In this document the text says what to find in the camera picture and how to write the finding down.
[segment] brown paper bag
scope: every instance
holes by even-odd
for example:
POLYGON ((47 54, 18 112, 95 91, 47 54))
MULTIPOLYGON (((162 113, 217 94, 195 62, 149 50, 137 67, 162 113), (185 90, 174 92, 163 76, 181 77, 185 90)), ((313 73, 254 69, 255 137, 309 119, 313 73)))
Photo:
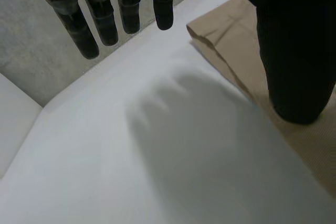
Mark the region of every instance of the brown paper bag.
POLYGON ((315 123, 303 126, 280 118, 268 99, 256 24, 255 7, 248 0, 230 0, 187 29, 203 56, 266 111, 315 178, 336 196, 336 89, 315 123))

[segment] white table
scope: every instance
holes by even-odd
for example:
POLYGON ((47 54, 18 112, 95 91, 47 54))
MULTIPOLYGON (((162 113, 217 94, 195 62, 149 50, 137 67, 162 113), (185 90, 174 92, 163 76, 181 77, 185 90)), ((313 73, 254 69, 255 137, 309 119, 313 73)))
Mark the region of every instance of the white table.
POLYGON ((331 223, 334 200, 190 44, 185 0, 54 98, 0 184, 0 223, 331 223))

